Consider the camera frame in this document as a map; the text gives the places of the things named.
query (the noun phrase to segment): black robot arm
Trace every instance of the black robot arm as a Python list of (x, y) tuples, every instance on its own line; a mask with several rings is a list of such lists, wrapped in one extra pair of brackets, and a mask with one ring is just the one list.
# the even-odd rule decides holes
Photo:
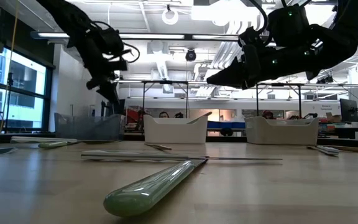
[(113, 82), (117, 76), (114, 71), (127, 70), (127, 62), (122, 56), (131, 51), (124, 50), (125, 43), (118, 30), (104, 22), (92, 21), (85, 12), (64, 0), (37, 2), (51, 13), (59, 27), (70, 36), (67, 47), (76, 47), (80, 53), (84, 67), (92, 76), (86, 84), (87, 88), (98, 87), (98, 93), (110, 102), (117, 103), (117, 83)]
[[(244, 54), (209, 77), (213, 85), (250, 88), (258, 82), (306, 72), (308, 80), (322, 69), (331, 68), (353, 56), (358, 46), (358, 0), (339, 0), (337, 14), (330, 29), (309, 25), (304, 5), (277, 9), (268, 15), (269, 38), (263, 41), (248, 28), (239, 36)], [(276, 50), (267, 47), (274, 40)]]

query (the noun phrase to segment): clear plastic bin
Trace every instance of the clear plastic bin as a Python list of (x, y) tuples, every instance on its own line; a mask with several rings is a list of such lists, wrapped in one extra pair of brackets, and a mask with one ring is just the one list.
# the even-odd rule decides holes
[(88, 117), (55, 113), (56, 138), (122, 141), (125, 123), (125, 116), (119, 114), (108, 117)]

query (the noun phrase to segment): table surface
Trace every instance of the table surface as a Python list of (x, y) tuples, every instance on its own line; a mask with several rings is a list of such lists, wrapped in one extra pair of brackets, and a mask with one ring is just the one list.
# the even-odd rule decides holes
[(108, 214), (112, 190), (174, 162), (82, 161), (81, 151), (155, 152), (142, 142), (77, 144), (52, 150), (16, 144), (0, 156), (0, 223), (358, 223), (358, 154), (328, 157), (301, 146), (245, 143), (169, 145), (172, 153), (279, 157), (281, 162), (209, 161), (150, 212)]

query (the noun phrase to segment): white tray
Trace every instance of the white tray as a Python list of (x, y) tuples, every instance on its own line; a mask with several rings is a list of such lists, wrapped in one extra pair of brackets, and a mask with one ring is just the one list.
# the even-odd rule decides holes
[(246, 119), (247, 142), (253, 144), (317, 145), (318, 118), (302, 120)]
[(208, 117), (203, 116), (193, 124), (192, 119), (153, 118), (144, 116), (146, 143), (205, 144)]

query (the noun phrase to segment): security camera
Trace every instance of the security camera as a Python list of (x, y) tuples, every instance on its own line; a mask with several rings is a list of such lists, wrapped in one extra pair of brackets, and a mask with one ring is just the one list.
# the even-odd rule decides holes
[(196, 52), (194, 51), (194, 49), (188, 49), (187, 50), (187, 54), (186, 54), (186, 61), (188, 62), (192, 62), (194, 60), (196, 60)]

